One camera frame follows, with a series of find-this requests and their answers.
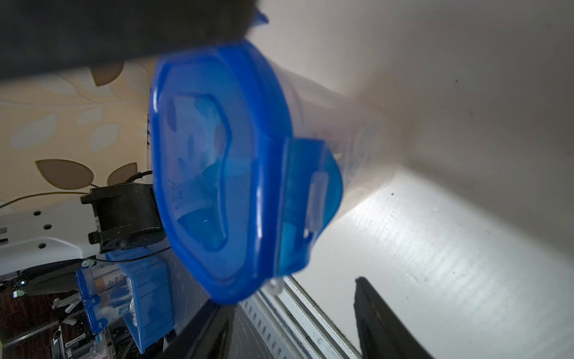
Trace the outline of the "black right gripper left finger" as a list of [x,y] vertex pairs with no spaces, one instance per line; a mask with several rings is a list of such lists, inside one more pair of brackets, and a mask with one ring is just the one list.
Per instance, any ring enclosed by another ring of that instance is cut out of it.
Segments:
[[208,300],[158,358],[228,358],[236,309]]

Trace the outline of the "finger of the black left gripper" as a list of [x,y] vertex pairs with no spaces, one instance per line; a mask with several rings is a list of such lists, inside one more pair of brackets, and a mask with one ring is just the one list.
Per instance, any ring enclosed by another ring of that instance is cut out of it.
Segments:
[[242,39],[257,1],[2,1],[1,80]]

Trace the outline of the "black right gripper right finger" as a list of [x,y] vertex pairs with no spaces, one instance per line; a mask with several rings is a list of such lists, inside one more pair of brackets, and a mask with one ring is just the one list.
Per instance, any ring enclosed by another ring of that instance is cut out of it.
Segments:
[[430,358],[364,277],[355,281],[354,312],[364,358]]

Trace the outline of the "blue lid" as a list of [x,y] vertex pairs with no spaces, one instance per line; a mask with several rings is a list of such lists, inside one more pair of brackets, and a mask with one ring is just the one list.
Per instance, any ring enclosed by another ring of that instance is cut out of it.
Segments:
[[327,143],[299,136],[251,43],[163,55],[149,101],[153,189],[175,254],[234,304],[307,266],[343,197]]

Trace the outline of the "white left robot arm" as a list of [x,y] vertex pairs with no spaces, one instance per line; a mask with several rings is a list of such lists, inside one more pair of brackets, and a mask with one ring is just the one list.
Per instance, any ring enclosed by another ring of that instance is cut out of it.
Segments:
[[80,198],[146,168],[157,56],[243,37],[255,1],[1,3],[1,273],[97,254]]

